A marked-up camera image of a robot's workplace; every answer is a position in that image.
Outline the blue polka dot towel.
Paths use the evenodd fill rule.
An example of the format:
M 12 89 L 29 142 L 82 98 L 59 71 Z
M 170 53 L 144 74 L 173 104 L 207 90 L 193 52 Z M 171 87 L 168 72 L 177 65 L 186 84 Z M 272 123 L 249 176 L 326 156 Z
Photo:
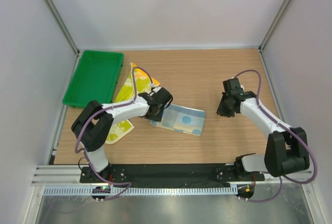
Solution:
M 176 132 L 201 136 L 205 122 L 205 111 L 171 104 L 163 111 L 161 121 L 150 124 Z

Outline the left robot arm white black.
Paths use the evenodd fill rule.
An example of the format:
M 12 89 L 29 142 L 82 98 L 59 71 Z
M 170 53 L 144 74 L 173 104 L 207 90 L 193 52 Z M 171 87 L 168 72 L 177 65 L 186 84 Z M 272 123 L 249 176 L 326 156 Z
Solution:
M 81 144 L 93 167 L 92 177 L 100 183 L 109 179 L 110 163 L 104 144 L 112 126 L 135 117 L 159 122 L 172 101 L 173 96 L 167 89 L 154 87 L 149 92 L 136 94 L 133 99 L 118 103 L 89 102 L 72 124 L 71 130 L 77 138 L 75 152 L 80 152 L 78 146 Z

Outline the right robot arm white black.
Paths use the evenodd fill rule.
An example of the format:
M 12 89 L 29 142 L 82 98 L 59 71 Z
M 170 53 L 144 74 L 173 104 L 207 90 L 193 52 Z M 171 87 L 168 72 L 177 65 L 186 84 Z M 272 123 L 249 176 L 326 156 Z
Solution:
M 298 141 L 307 144 L 303 128 L 292 128 L 269 111 L 252 91 L 244 91 L 237 78 L 223 81 L 224 92 L 217 108 L 222 117 L 242 114 L 249 119 L 267 139 L 264 155 L 255 153 L 236 157 L 234 175 L 239 180 L 248 179 L 253 172 L 267 172 L 273 177 L 307 170 L 309 153 Z

